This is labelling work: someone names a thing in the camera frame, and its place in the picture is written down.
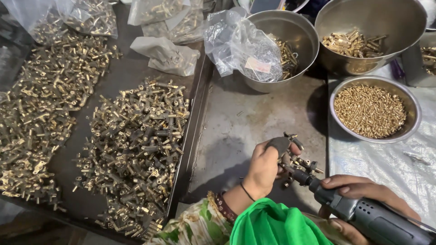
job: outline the wrist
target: wrist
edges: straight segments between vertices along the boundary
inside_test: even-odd
[[[271,191],[259,187],[250,177],[245,177],[242,181],[242,185],[255,201],[259,200],[260,198],[266,197]]]

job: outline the bowl rim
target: bowl rim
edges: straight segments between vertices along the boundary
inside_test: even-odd
[[[412,0],[412,1],[415,2],[415,3],[416,3],[416,4],[421,8],[421,10],[424,12],[424,14],[425,14],[425,18],[426,18],[426,23],[427,23],[427,12],[426,12],[426,10],[424,9],[424,6],[422,6],[422,4],[421,4],[418,0]],[[316,26],[317,26],[317,22],[318,22],[318,16],[319,16],[319,13],[321,13],[321,11],[323,11],[323,9],[326,8],[327,5],[332,4],[333,2],[337,2],[337,1],[333,1],[333,0],[329,1],[329,2],[326,3],[326,4],[324,5],[324,7],[322,7],[321,10],[318,12],[318,15],[317,15],[317,17],[316,17],[316,19],[315,19],[315,24],[313,25],[313,27],[315,28],[315,31],[316,31],[317,33],[318,33],[318,30],[317,30]],[[321,43],[321,40],[320,40],[320,36],[319,36],[319,34],[318,34],[318,40],[320,40],[321,45],[322,45],[323,47],[325,47],[328,51],[330,51],[330,52],[332,52],[332,53],[334,53],[334,54],[340,55],[340,56],[342,56],[342,57],[347,57],[347,58],[350,58],[350,59],[356,59],[356,60],[373,60],[373,59],[376,60],[376,59],[384,59],[384,58],[388,58],[388,57],[390,57],[390,56],[395,56],[395,55],[397,55],[397,54],[400,54],[400,53],[404,52],[406,49],[410,48],[411,46],[413,46],[413,45],[415,45],[417,42],[419,42],[419,40],[421,39],[422,35],[424,35],[424,33],[425,33],[426,30],[427,30],[427,25],[424,25],[424,28],[423,28],[422,33],[421,33],[421,36],[420,36],[420,37],[419,37],[419,38],[418,38],[414,43],[410,44],[410,46],[408,46],[408,47],[406,47],[406,48],[404,48],[404,49],[402,49],[402,50],[400,50],[400,51],[394,52],[394,53],[386,54],[386,55],[383,55],[383,56],[380,56],[380,57],[372,57],[372,58],[349,57],[349,56],[346,56],[346,55],[343,55],[343,54],[338,54],[338,53],[336,53],[336,52],[330,50],[329,48],[327,48],[326,46],[324,46],[324,44]]]
[[[368,137],[365,137],[365,136],[362,136],[362,135],[360,135],[358,133],[353,132],[351,129],[347,128],[339,120],[339,117],[337,116],[336,111],[334,110],[334,100],[336,99],[337,92],[339,91],[339,89],[343,88],[347,83],[355,81],[355,80],[362,80],[362,79],[377,79],[377,80],[382,80],[384,82],[387,82],[387,83],[390,83],[390,84],[396,86],[398,89],[402,90],[405,94],[407,94],[407,96],[410,97],[410,99],[413,101],[413,104],[414,104],[415,109],[416,109],[416,119],[415,119],[415,122],[413,123],[412,128],[408,132],[406,132],[405,134],[403,134],[403,135],[401,135],[400,137],[397,137],[397,138],[373,139],[373,138],[368,138]],[[390,143],[396,143],[396,142],[403,141],[403,140],[409,138],[410,136],[412,136],[418,130],[419,126],[421,125],[421,121],[422,121],[421,106],[419,105],[418,100],[412,94],[412,92],[410,92],[410,90],[408,90],[407,87],[404,86],[403,84],[400,84],[397,81],[394,81],[394,80],[391,80],[391,79],[388,79],[388,78],[385,78],[385,77],[381,77],[381,76],[362,75],[362,76],[351,77],[351,78],[348,78],[348,79],[344,80],[343,82],[338,84],[338,86],[331,93],[330,100],[329,100],[329,107],[330,107],[331,115],[333,116],[334,120],[339,124],[339,126],[341,126],[342,129],[344,129],[347,133],[351,134],[352,136],[358,138],[359,140],[364,140],[364,141],[368,141],[368,142],[371,142],[371,143],[390,144]]]
[[[287,11],[287,10],[266,10],[266,11],[262,11],[262,12],[258,12],[258,13],[255,13],[255,14],[252,14],[252,15],[250,15],[250,16],[248,16],[247,17],[247,20],[249,20],[249,21],[251,21],[250,20],[250,17],[252,17],[252,16],[256,16],[256,15],[260,15],[260,14],[262,14],[262,13],[269,13],[269,12],[287,12],[288,14],[291,14],[291,15],[295,15],[295,16],[298,16],[298,18],[302,18],[302,19],[304,19],[308,24],[310,24],[310,26],[312,27],[312,30],[315,32],[315,34],[316,34],[316,37],[317,37],[317,39],[318,39],[318,46],[317,47],[314,47],[315,49],[316,49],[316,54],[315,54],[315,57],[313,58],[313,60],[312,60],[312,62],[304,69],[304,70],[302,70],[301,72],[299,72],[298,74],[296,74],[295,76],[292,76],[292,77],[290,77],[290,78],[288,78],[288,79],[285,79],[285,80],[281,80],[281,81],[276,81],[276,82],[261,82],[261,81],[256,81],[256,80],[254,80],[254,81],[256,81],[256,82],[260,82],[260,83],[268,83],[268,84],[273,84],[273,83],[278,83],[278,82],[286,82],[286,81],[288,81],[288,80],[291,80],[291,79],[293,79],[293,78],[295,78],[295,77],[297,77],[297,76],[299,76],[300,74],[302,74],[302,73],[305,73],[306,71],[307,71],[307,69],[309,69],[309,67],[310,66],[312,66],[313,65],[313,63],[315,62],[315,60],[317,59],[317,57],[318,57],[318,55],[319,55],[319,53],[320,53],[320,36],[318,35],[318,32],[317,32],[317,30],[315,29],[315,26],[307,19],[307,18],[305,18],[304,16],[302,16],[301,14],[298,14],[298,13],[295,13],[295,12],[292,12],[292,11]]]

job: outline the brown bracelet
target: brown bracelet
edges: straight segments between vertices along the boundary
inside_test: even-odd
[[[235,212],[233,212],[228,206],[227,203],[225,203],[224,198],[222,195],[225,193],[225,191],[218,193],[215,196],[215,203],[218,206],[218,210],[221,212],[222,216],[231,224],[235,224],[235,220],[238,217]]]

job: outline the paper label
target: paper label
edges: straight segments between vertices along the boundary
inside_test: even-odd
[[[247,59],[247,63],[245,64],[245,68],[269,73],[269,71],[271,70],[271,64],[265,64],[254,57],[249,57]]]

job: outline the green fabric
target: green fabric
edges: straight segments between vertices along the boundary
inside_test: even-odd
[[[236,219],[230,245],[332,245],[298,208],[269,198],[253,203]]]

